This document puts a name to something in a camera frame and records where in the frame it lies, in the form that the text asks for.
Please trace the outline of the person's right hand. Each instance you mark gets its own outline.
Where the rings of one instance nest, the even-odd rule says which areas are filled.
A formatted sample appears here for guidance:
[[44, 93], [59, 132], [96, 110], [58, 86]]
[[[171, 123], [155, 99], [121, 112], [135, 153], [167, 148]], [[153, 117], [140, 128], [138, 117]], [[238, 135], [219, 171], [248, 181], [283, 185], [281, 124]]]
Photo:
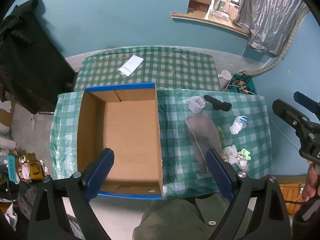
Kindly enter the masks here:
[[305, 186], [302, 191], [302, 198], [307, 202], [314, 196], [319, 196], [319, 175], [317, 174], [316, 165], [308, 160], [309, 168], [306, 175]]

